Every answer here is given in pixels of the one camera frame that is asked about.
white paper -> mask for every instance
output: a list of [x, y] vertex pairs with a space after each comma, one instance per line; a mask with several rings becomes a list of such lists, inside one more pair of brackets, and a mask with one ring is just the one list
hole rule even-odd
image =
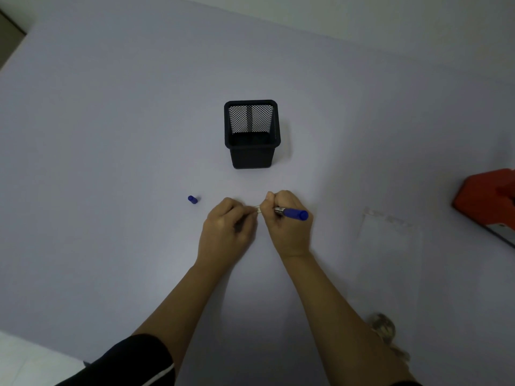
[[420, 285], [422, 236], [418, 227], [365, 209], [349, 260], [347, 300], [367, 321], [381, 312], [396, 325], [393, 343], [412, 348]]

metal mesh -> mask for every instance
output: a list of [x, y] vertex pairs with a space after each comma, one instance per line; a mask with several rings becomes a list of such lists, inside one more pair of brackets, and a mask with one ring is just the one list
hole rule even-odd
[[235, 105], [229, 107], [231, 133], [269, 133], [274, 107], [265, 105]]

black mesh pen holder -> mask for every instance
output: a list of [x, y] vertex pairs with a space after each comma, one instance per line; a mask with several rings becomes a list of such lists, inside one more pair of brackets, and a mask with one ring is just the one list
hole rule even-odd
[[269, 168], [281, 143], [274, 100], [229, 101], [224, 106], [226, 146], [236, 169]]

marker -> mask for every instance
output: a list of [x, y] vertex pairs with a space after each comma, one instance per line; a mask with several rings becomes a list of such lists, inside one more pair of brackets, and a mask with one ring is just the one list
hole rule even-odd
[[[255, 208], [257, 208], [257, 213], [261, 214], [261, 208], [259, 206]], [[296, 208], [274, 207], [274, 211], [276, 214], [282, 215], [283, 217], [298, 219], [300, 221], [305, 221], [310, 217], [310, 214], [306, 210], [297, 210]]]

table surface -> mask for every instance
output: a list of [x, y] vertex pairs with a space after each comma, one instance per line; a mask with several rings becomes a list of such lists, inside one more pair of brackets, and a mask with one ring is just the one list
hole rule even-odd
[[[282, 143], [235, 170], [223, 105], [253, 99], [278, 103]], [[466, 176], [513, 166], [513, 86], [181, 0], [81, 0], [0, 72], [0, 114], [1, 329], [94, 360], [182, 278], [216, 203], [291, 189], [339, 289], [364, 207], [421, 227], [422, 382], [515, 376], [514, 250], [450, 206]], [[207, 379], [324, 382], [262, 218], [180, 383]]]

